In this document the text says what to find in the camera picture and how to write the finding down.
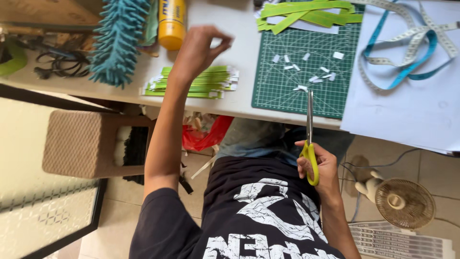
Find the scissors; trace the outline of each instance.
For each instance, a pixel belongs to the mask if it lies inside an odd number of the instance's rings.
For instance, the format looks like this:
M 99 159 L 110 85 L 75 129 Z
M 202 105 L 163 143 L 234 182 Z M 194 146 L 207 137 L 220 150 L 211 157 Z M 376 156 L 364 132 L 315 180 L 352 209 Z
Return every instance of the scissors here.
M 299 157 L 305 157 L 311 163 L 313 168 L 313 180 L 310 178 L 310 175 L 306 173 L 308 183 L 312 186 L 316 186 L 319 181 L 318 173 L 318 163 L 316 162 L 315 150 L 313 144 L 311 143 L 311 138 L 313 136 L 313 91 L 308 90 L 308 110 L 307 110 L 307 139 L 305 140 L 304 149 L 300 152 Z

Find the yellow container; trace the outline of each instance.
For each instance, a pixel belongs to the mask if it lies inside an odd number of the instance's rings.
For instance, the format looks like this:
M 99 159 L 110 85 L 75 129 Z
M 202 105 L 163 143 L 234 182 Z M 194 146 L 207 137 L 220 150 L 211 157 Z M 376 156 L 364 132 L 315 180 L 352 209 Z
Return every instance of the yellow container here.
M 185 37 L 184 0 L 159 0 L 158 42 L 167 50 L 178 50 Z

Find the blue jeans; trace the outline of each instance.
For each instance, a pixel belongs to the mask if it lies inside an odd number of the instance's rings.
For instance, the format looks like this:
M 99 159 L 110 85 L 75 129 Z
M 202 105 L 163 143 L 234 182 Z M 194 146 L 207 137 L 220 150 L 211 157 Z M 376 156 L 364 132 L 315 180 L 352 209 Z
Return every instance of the blue jeans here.
M 354 137 L 355 135 L 345 131 L 314 128 L 312 140 L 334 154 L 337 162 L 340 162 Z M 297 166 L 296 160 L 303 147 L 294 143 L 306 138 L 305 126 L 286 132 L 282 123 L 234 118 L 220 143 L 217 158 L 270 158 Z

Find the plastic bag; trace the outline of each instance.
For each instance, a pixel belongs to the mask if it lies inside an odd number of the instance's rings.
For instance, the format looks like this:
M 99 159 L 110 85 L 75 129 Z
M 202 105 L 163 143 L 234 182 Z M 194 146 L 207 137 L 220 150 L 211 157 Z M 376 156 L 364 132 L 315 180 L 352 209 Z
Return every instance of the plastic bag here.
M 187 150 L 201 151 L 219 144 L 230 127 L 233 117 L 219 116 L 209 133 L 194 129 L 191 125 L 182 125 L 182 146 Z

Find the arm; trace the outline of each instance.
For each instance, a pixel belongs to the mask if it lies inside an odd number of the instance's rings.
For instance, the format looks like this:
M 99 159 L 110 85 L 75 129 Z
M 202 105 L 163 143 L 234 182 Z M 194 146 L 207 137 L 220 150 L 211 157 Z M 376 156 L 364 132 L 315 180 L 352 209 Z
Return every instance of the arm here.
M 295 144 L 303 147 L 305 141 Z M 322 231 L 329 245 L 338 249 L 346 259 L 360 259 L 350 228 L 345 218 L 345 208 L 340 194 L 339 177 L 337 176 L 337 158 L 324 148 L 314 143 L 318 162 L 319 183 L 315 186 L 321 199 Z M 299 177 L 305 177 L 305 170 L 313 176 L 311 163 L 306 158 L 297 159 Z
M 213 38 L 221 38 L 222 43 L 211 49 Z M 187 33 L 169 73 L 165 97 L 150 140 L 144 170 L 144 199 L 160 188 L 178 190 L 187 93 L 192 81 L 230 47 L 231 40 L 213 26 L 194 27 Z

